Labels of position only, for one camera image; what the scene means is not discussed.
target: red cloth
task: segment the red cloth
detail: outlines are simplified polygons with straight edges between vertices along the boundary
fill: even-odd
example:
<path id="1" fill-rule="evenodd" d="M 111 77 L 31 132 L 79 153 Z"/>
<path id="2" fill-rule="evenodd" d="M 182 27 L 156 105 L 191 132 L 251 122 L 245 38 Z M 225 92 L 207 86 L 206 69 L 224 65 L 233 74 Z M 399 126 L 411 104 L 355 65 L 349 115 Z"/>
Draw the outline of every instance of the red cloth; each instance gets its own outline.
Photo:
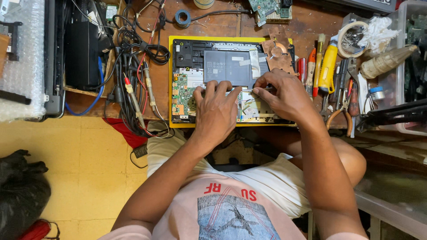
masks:
<path id="1" fill-rule="evenodd" d="M 50 232 L 50 225 L 44 220 L 37 220 L 22 234 L 18 240 L 41 240 Z"/>
<path id="2" fill-rule="evenodd" d="M 123 121 L 119 118 L 108 118 L 108 122 L 110 122 L 110 123 L 122 123 Z M 129 131 L 129 129 L 125 126 L 125 124 L 113 124 L 110 126 L 112 126 L 116 131 L 118 131 L 119 133 L 121 133 L 123 135 L 126 142 L 129 144 L 129 146 L 132 147 L 132 149 L 135 149 L 135 148 L 141 146 L 142 144 L 144 144 L 148 140 L 148 138 L 140 137 L 140 136 L 133 134 L 131 131 Z"/>

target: man's right hand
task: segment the man's right hand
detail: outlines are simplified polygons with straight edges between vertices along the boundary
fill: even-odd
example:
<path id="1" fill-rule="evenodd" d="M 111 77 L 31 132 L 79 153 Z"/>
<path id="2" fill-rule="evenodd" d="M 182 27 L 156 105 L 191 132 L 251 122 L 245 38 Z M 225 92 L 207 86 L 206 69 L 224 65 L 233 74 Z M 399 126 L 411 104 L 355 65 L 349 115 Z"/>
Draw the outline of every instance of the man's right hand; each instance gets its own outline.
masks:
<path id="1" fill-rule="evenodd" d="M 263 89 L 269 83 L 277 89 L 276 93 Z M 313 117 L 320 117 L 301 81 L 278 68 L 259 77 L 252 91 L 266 101 L 281 118 L 302 124 Z"/>

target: red probe wire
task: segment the red probe wire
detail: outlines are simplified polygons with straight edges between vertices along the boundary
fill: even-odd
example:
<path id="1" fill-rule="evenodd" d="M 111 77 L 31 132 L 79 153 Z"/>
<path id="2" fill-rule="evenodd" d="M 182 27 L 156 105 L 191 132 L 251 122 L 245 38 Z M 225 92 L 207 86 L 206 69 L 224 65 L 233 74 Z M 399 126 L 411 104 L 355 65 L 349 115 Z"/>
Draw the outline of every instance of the red probe wire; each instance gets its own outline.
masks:
<path id="1" fill-rule="evenodd" d="M 156 24 L 157 24 L 157 21 L 159 20 L 159 17 L 160 17 L 160 14 L 161 14 L 161 10 L 162 10 L 162 7 L 160 7 L 160 9 L 159 9 L 159 14 L 157 15 L 156 21 L 154 22 L 153 32 L 151 33 L 152 35 L 150 36 L 150 40 L 148 41 L 148 44 L 151 44 L 151 41 L 152 41 L 152 39 L 153 39 L 154 32 L 155 32 L 155 29 L 156 29 Z M 144 115 L 144 112 L 145 112 L 145 107 L 147 106 L 148 91 L 147 91 L 147 88 L 145 87 L 145 84 L 141 81 L 141 78 L 139 77 L 139 70 L 141 69 L 141 65 L 142 65 L 142 64 L 143 64 L 143 62 L 144 62 L 145 54 L 146 54 L 146 53 L 144 52 L 144 55 L 142 56 L 141 62 L 139 63 L 139 65 L 138 65 L 138 69 L 137 69 L 137 71 L 136 71 L 136 76 L 137 76 L 137 78 L 138 78 L 138 81 L 139 81 L 139 83 L 144 87 L 144 91 L 145 91 L 144 108 L 143 108 L 143 110 L 142 110 L 142 114 L 143 114 L 143 115 Z M 146 132 L 148 135 L 150 135 L 150 136 L 152 136 L 152 137 L 158 137 L 157 135 L 152 135 L 151 133 L 149 133 L 149 132 L 147 131 L 147 129 L 146 129 L 146 128 L 145 128 L 144 130 L 145 130 L 145 132 Z"/>

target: blue cable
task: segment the blue cable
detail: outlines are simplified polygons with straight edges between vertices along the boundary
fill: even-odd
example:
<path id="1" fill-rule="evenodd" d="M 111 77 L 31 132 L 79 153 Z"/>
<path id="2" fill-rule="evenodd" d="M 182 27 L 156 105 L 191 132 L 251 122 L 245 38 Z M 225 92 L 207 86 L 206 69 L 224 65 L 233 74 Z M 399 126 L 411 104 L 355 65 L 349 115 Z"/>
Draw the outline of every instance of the blue cable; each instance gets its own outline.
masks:
<path id="1" fill-rule="evenodd" d="M 99 72 L 101 73 L 101 84 L 104 82 L 104 74 L 102 73 L 102 61 L 101 58 L 98 57 L 98 68 L 99 68 Z M 68 103 L 65 103 L 65 107 L 67 108 L 67 110 L 74 116 L 83 116 L 86 113 L 88 113 L 96 104 L 96 102 L 100 99 L 102 92 L 104 91 L 104 86 L 101 87 L 101 89 L 99 90 L 98 96 L 97 98 L 95 98 L 94 102 L 86 109 L 84 110 L 82 113 L 75 113 L 70 109 L 70 106 L 68 105 Z"/>

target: black bag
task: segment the black bag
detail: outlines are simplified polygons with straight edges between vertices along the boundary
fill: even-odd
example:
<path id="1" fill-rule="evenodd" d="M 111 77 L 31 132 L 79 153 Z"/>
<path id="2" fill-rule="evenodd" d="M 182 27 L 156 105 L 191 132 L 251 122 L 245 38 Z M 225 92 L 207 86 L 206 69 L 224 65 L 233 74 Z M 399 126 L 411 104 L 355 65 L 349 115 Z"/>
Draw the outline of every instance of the black bag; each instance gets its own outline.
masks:
<path id="1" fill-rule="evenodd" d="M 39 219 L 50 197 L 44 162 L 27 163 L 26 150 L 0 158 L 0 239 L 16 240 Z"/>

